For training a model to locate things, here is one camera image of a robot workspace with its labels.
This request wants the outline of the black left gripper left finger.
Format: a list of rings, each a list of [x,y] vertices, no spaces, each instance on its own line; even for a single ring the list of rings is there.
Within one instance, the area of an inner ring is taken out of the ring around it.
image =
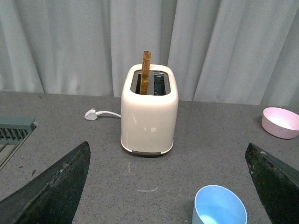
[[[71,224],[91,158],[87,141],[0,202],[2,224]]]

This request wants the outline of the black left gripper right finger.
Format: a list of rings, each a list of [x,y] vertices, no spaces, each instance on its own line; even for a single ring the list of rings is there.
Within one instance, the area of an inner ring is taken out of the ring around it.
[[[249,143],[246,163],[260,201],[273,224],[299,222],[299,171]]]

